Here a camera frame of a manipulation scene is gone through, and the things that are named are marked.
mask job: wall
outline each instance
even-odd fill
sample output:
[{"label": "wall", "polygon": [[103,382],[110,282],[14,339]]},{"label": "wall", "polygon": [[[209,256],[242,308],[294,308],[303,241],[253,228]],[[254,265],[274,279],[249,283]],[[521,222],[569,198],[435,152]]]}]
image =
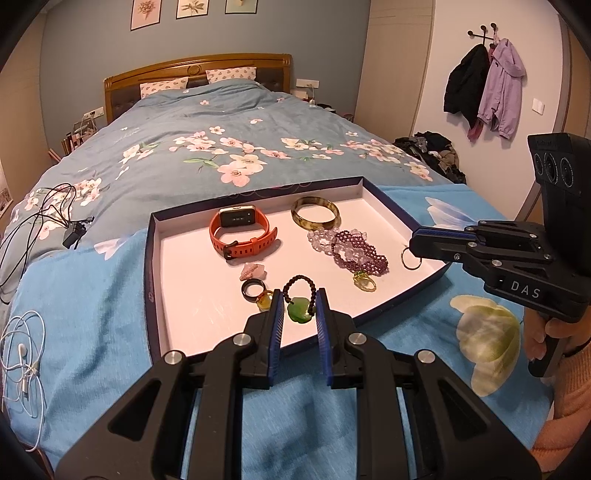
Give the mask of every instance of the wall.
[{"label": "wall", "polygon": [[[0,72],[0,158],[8,188],[20,202],[52,165],[41,118],[39,58],[45,15],[29,26]],[[0,228],[4,231],[7,217]]]},{"label": "wall", "polygon": [[256,15],[225,15],[225,0],[205,17],[175,20],[164,0],[160,24],[129,31],[131,0],[64,0],[47,14],[41,100],[48,142],[104,105],[103,80],[159,61],[202,54],[291,53],[293,78],[320,81],[317,100],[355,110],[369,0],[259,0]]},{"label": "wall", "polygon": [[[477,43],[466,32],[495,22],[499,36],[515,45],[525,64],[521,120],[512,142],[485,130],[472,145],[467,121],[443,112],[450,72]],[[544,0],[436,0],[433,39],[415,131],[430,130],[449,138],[460,157],[468,185],[508,218],[519,212],[534,181],[527,136],[551,132],[562,81],[562,41],[558,14]],[[531,110],[534,98],[545,103],[544,115]]]}]

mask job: white earphones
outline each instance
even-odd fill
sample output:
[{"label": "white earphones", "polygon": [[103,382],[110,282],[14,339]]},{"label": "white earphones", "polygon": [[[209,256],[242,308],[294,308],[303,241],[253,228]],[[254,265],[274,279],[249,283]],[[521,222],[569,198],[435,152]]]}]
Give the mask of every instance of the white earphones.
[{"label": "white earphones", "polygon": [[[29,326],[27,322],[29,322],[33,318],[39,318],[42,327],[42,337],[41,337],[41,344],[38,349],[34,349],[33,346],[37,347],[36,344],[33,343],[33,339],[31,337],[31,332],[29,330]],[[10,364],[10,355],[12,351],[12,341],[16,335],[23,335],[28,339],[28,348],[24,343],[19,343],[17,346],[17,353],[18,353],[18,363],[17,364]],[[0,336],[0,352],[2,352],[2,356],[0,356],[0,365],[2,366],[2,373],[3,373],[3,387],[2,387],[2,406],[8,401],[11,402],[19,402],[23,408],[23,410],[32,418],[36,418],[37,415],[31,411],[27,410],[27,406],[25,402],[32,406],[32,399],[29,396],[29,390],[32,388],[31,382],[36,381],[38,385],[39,391],[39,400],[41,401],[41,408],[40,408],[40,415],[39,415],[39,430],[37,433],[37,440],[35,441],[35,445],[28,449],[27,452],[34,452],[39,447],[39,442],[41,440],[41,429],[43,427],[43,421],[45,420],[45,392],[43,390],[43,385],[41,384],[41,379],[39,378],[39,362],[41,361],[41,357],[45,350],[45,321],[43,317],[36,312],[35,310],[29,310],[28,312],[23,313],[22,315],[17,315],[12,317],[9,321],[7,321],[4,329],[2,330],[2,335]],[[20,370],[21,375],[17,379],[11,378],[9,373],[12,371]],[[11,382],[15,384],[17,396],[15,398],[10,398],[6,395],[7,391],[7,383]]]}]

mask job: pillow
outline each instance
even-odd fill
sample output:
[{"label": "pillow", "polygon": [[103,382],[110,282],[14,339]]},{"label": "pillow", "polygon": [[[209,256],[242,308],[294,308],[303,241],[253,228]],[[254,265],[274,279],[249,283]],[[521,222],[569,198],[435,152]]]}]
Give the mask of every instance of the pillow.
[{"label": "pillow", "polygon": [[238,69],[225,70],[206,70],[207,81],[216,83],[220,80],[228,79],[246,79],[254,80],[256,78],[256,67],[240,67]]},{"label": "pillow", "polygon": [[169,80],[167,82],[142,83],[139,86],[139,91],[141,92],[141,97],[146,98],[148,95],[152,95],[153,93],[159,92],[161,90],[184,89],[186,88],[188,81],[189,77],[183,77],[179,79]]}]

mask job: hand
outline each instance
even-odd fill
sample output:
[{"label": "hand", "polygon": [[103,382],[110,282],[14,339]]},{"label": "hand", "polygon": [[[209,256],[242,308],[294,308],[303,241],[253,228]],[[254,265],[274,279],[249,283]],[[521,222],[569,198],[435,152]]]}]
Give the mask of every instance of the hand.
[{"label": "hand", "polygon": [[524,325],[524,350],[527,358],[532,361],[541,360],[546,354],[546,335],[553,338],[571,337],[565,353],[568,353],[591,338],[591,307],[587,308],[583,318],[577,323],[566,323],[562,320],[551,319],[548,323],[538,312],[525,309],[523,317]]}]

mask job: green pendant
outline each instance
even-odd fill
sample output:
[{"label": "green pendant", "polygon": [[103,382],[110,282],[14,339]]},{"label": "green pendant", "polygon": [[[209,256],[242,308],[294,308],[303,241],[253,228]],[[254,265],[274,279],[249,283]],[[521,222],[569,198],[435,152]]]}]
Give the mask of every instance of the green pendant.
[{"label": "green pendant", "polygon": [[291,303],[287,306],[287,314],[290,319],[297,323],[308,323],[312,319],[312,315],[308,313],[310,300],[302,297],[291,299]]}]

